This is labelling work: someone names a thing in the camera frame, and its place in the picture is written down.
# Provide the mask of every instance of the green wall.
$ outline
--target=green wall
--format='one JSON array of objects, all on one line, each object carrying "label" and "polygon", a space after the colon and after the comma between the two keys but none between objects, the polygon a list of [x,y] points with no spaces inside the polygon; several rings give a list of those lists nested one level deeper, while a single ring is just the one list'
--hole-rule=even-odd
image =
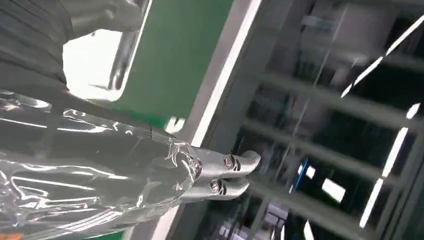
[{"label": "green wall", "polygon": [[187,118],[232,0],[152,0],[123,96],[110,107]]}]

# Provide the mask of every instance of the transparent plastic wrap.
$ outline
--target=transparent plastic wrap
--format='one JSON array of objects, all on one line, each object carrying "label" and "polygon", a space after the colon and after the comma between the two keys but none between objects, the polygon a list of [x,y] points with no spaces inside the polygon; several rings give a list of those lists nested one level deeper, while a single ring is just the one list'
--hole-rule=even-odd
[{"label": "transparent plastic wrap", "polygon": [[170,135],[5,90],[0,132],[0,232],[25,240],[161,216],[199,173],[196,151]]}]

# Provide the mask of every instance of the metal rail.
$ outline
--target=metal rail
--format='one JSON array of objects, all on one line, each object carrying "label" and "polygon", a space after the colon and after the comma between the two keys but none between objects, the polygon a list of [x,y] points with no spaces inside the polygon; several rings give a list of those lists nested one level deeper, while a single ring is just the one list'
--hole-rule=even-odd
[{"label": "metal rail", "polygon": [[[380,168],[371,166],[363,161],[345,156],[325,147],[290,136],[276,128],[266,126],[257,121],[247,119],[243,126],[278,143],[285,145],[293,144],[303,152],[317,157],[317,160],[319,161],[334,165],[342,170],[370,180],[371,182],[375,182],[382,177],[383,170]],[[388,176],[384,180],[384,184],[389,186],[397,186],[398,182],[398,178],[395,176]]]}]

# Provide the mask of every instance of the robot end effector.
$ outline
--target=robot end effector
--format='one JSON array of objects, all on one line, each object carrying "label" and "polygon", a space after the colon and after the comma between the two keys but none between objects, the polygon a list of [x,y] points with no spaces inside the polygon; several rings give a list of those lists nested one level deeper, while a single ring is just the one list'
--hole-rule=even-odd
[{"label": "robot end effector", "polygon": [[194,149],[200,165],[196,168],[193,186],[180,200],[183,203],[201,200],[231,200],[239,197],[249,187],[245,178],[258,166],[261,157],[254,151],[242,156],[223,155],[207,149]]}]

